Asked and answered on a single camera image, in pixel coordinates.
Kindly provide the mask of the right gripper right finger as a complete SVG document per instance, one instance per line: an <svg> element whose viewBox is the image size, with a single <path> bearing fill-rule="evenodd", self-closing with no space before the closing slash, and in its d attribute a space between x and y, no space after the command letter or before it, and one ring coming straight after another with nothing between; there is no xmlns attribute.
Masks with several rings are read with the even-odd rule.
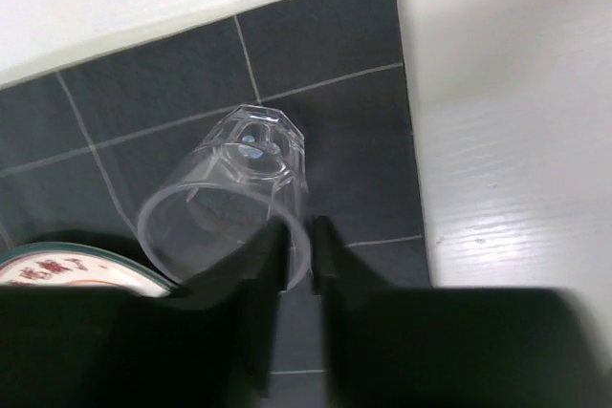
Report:
<svg viewBox="0 0 612 408"><path fill-rule="evenodd" d="M312 224L334 407L607 407L570 299L540 288L402 288Z"/></svg>

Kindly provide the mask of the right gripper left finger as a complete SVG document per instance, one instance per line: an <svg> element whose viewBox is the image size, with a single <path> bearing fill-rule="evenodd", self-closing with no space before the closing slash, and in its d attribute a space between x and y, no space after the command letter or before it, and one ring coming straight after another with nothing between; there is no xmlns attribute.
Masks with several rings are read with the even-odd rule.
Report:
<svg viewBox="0 0 612 408"><path fill-rule="evenodd" d="M290 233L271 220L163 297L4 287L5 407L254 407L269 392Z"/></svg>

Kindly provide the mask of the orange patterned round plate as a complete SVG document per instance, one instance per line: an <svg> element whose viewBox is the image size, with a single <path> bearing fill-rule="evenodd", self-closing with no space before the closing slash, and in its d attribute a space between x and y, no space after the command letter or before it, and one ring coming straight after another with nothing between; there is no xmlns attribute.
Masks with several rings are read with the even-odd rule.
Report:
<svg viewBox="0 0 612 408"><path fill-rule="evenodd" d="M174 284L124 256L73 243L45 242L1 254L1 284L21 287L115 287L160 297Z"/></svg>

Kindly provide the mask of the clear plastic cup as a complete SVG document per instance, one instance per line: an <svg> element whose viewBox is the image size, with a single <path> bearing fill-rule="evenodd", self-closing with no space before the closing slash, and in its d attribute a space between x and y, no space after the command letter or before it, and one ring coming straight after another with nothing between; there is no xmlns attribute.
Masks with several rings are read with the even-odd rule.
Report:
<svg viewBox="0 0 612 408"><path fill-rule="evenodd" d="M286 277L291 290L310 270L307 195L303 134L278 109L241 105L144 201L138 240L155 268L182 283L278 218L291 233Z"/></svg>

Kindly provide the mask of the dark checked cloth napkin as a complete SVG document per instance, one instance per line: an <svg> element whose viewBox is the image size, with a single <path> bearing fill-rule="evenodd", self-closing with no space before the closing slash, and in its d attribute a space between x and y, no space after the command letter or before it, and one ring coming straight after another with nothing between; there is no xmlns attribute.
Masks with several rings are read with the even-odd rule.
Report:
<svg viewBox="0 0 612 408"><path fill-rule="evenodd" d="M1 247L66 241L140 264L137 214L224 115L305 137L305 212L383 276L430 285L399 0L282 0L1 92Z"/></svg>

